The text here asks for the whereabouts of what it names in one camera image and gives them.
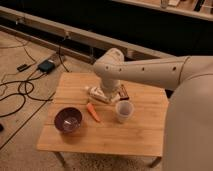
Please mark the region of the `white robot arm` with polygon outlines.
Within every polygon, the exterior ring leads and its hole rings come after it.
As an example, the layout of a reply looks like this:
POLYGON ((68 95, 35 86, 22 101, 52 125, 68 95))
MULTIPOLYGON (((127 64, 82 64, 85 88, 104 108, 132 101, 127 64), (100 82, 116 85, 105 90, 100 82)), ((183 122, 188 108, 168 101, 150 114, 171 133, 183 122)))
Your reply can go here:
POLYGON ((125 61, 109 49, 93 64, 101 88, 120 80, 170 90, 162 152, 162 171, 213 171, 213 56, 182 56, 125 61))

